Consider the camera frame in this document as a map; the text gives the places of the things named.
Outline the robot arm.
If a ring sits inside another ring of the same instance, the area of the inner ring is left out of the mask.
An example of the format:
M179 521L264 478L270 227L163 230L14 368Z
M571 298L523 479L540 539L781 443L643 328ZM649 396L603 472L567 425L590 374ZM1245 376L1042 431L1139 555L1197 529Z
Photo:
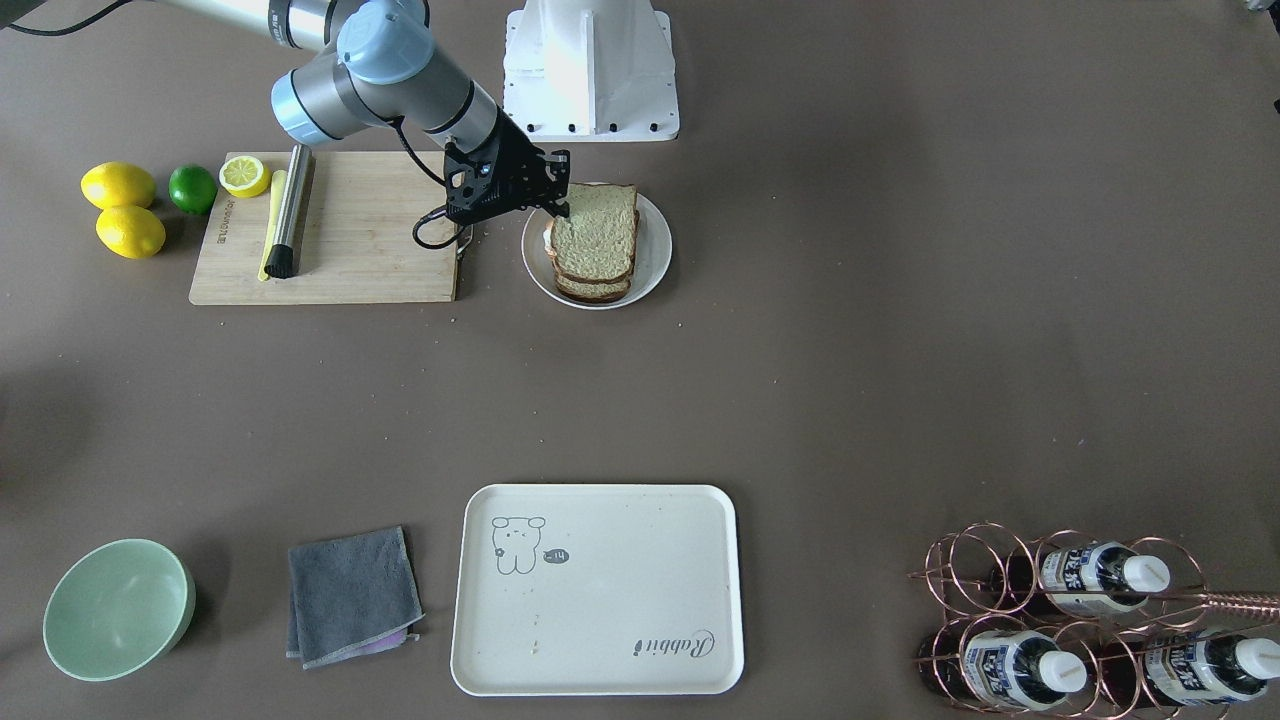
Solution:
M540 208L567 217L570 155L535 146L433 35L425 1L186 1L188 12L314 53L271 88L278 124L316 147L372 127L445 154L442 215L472 225Z

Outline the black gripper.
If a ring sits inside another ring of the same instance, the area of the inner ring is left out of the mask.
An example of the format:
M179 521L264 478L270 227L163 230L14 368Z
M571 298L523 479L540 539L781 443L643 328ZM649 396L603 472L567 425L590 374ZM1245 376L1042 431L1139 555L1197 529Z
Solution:
M461 177L461 184L445 191L451 222L472 225L527 208L570 215L570 152L543 151L504 113L476 149L463 151L449 141L444 151L445 181Z

